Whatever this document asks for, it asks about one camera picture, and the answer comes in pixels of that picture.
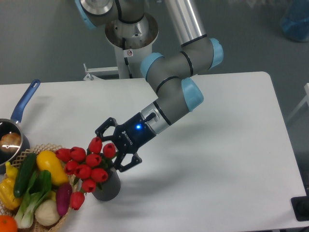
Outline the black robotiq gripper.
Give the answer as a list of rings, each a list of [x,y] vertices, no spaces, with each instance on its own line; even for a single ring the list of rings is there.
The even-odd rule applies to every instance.
[[[124,124],[118,125],[115,118],[108,118],[95,130],[95,134],[102,142],[114,143],[118,151],[113,167],[122,173],[141,164],[142,158],[136,153],[138,149],[169,126],[170,121],[153,102]],[[114,134],[104,136],[109,127],[115,127]]]

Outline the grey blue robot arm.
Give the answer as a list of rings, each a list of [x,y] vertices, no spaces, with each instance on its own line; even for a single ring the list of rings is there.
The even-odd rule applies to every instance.
[[[144,10],[142,0],[78,0],[76,6],[89,28],[105,26],[114,47],[119,78],[144,78],[157,99],[119,125],[108,118],[96,130],[104,149],[104,168],[124,172],[141,163],[138,149],[203,102],[192,76],[211,69],[223,60],[219,41],[209,38],[195,2],[165,2],[182,50],[166,58],[152,51],[158,36],[156,20]]]

